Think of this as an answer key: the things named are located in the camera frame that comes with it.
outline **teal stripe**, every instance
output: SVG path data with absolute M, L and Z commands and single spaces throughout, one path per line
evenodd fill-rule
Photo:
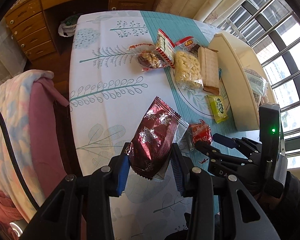
M 195 22 L 192 19 L 179 17 L 172 14 L 158 13 L 158 12 L 147 12 L 141 11 L 141 15 L 148 27 L 149 33 L 154 43 L 157 40 L 158 29 L 162 29 L 173 42 L 177 42 L 180 39 L 186 36 L 195 37 L 199 43 L 203 46 L 208 46 L 208 41 L 197 27 Z M 216 124 L 213 119 L 203 117 L 196 112 L 194 112 L 180 97 L 176 88 L 174 87 L 172 77 L 170 74 L 170 69 L 165 68 L 165 73 L 173 94 L 173 98 L 176 102 L 178 113 L 189 123 L 196 123 L 199 119 L 203 119 L 207 124 L 210 125 L 212 133 L 220 133 L 228 137 L 237 137 L 241 138 L 245 136 L 244 132 L 238 132 L 234 125 L 234 119 L 231 109 L 228 111 L 228 120 Z M 237 150 L 229 149 L 215 142 L 212 143 L 214 147 L 220 149 L 224 154 L 229 154 L 237 157 L 244 157 Z M 204 170 L 207 170 L 208 163 L 201 164 L 199 161 L 202 161 L 205 156 L 200 152 L 196 151 L 191 154 L 191 159 L 195 166 L 201 167 Z M 218 213 L 218 199 L 215 197 L 215 213 Z

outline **snack packet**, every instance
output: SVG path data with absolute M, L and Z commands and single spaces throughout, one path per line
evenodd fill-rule
M 129 47 L 129 51 L 135 53 L 136 60 L 142 65 L 142 71 L 149 71 L 169 66 L 155 50 L 153 44 L 141 43 Z
M 193 146 L 197 141 L 203 141 L 208 144 L 212 143 L 212 133 L 211 128 L 204 120 L 199 120 L 200 123 L 190 124 L 189 129 L 191 132 L 191 142 Z
M 198 58 L 186 50 L 177 50 L 174 79 L 181 88 L 191 91 L 202 90 L 203 83 Z
M 211 110 L 213 113 L 214 120 L 216 123 L 220 123 L 228 119 L 226 109 L 223 106 L 223 97 L 222 96 L 209 96 L 207 95 Z
M 158 29 L 157 43 L 155 49 L 161 54 L 164 60 L 171 66 L 174 67 L 174 43 L 164 33 L 163 30 Z
M 125 149 L 132 169 L 147 179 L 164 179 L 171 144 L 182 138 L 189 124 L 159 97 L 156 97 Z
M 187 50 L 188 52 L 198 56 L 199 42 L 193 36 L 188 36 L 176 42 L 176 48 Z

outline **table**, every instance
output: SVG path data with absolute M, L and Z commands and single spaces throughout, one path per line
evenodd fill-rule
M 161 28 L 176 42 L 194 36 L 207 46 L 217 28 L 192 19 L 146 11 L 113 11 L 83 15 L 78 20 L 70 64 L 70 110 L 74 141 L 83 175 L 107 165 L 112 156 L 131 141 L 146 110 L 159 96 L 187 122 L 203 119 L 213 133 L 246 136 L 235 129 L 226 92 L 220 82 L 229 119 L 213 120 L 203 91 L 193 94 L 179 89 L 171 68 L 142 72 L 130 45 L 155 43 Z M 221 152 L 242 157 L 213 143 Z M 195 166 L 207 170 L 207 157 L 189 154 Z M 115 239 L 157 239 L 186 228 L 184 212 L 191 212 L 191 198 L 177 192 L 169 166 L 165 180 L 147 180 L 130 169 L 125 192 L 111 198 Z

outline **snowflake pattern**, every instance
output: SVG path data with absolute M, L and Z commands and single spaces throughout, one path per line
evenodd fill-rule
M 142 143 L 152 143 L 153 139 L 157 139 L 157 135 L 154 133 L 154 128 L 149 129 L 144 127 L 143 131 L 139 134 L 142 137 Z
M 77 32 L 73 40 L 74 49 L 86 49 L 100 37 L 100 32 L 91 28 L 84 28 Z
M 145 118 L 148 118 L 148 120 L 154 120 L 156 118 L 154 111 L 150 109 L 146 112 Z
M 164 124 L 166 126 L 168 126 L 169 124 L 171 124 L 171 118 L 169 118 L 168 115 L 165 114 L 165 113 L 160 114 L 159 120 L 160 120 L 161 124 Z

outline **blanket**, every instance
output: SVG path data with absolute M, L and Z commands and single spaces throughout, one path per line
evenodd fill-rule
M 31 194 L 39 206 L 45 200 L 30 152 L 29 102 L 34 81 L 52 79 L 51 71 L 29 70 L 0 86 L 0 112 L 5 120 L 13 151 Z M 0 128 L 0 191 L 9 196 L 23 218 L 29 222 L 36 210 L 30 203 L 13 169 Z

